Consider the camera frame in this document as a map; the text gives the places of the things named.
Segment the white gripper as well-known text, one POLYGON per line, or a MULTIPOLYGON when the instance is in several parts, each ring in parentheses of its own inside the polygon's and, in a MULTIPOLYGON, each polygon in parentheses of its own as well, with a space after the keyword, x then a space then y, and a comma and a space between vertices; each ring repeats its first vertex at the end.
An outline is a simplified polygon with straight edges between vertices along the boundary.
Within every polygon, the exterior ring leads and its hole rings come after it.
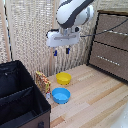
MULTIPOLYGON (((58 47, 65 45, 73 45, 79 42, 79 33, 70 33, 63 35, 59 30, 52 30, 47 33, 46 45, 49 47, 58 47)), ((54 50, 53 55, 57 56, 57 49, 54 50)), ((70 48, 66 48, 66 54, 70 54, 70 48)))

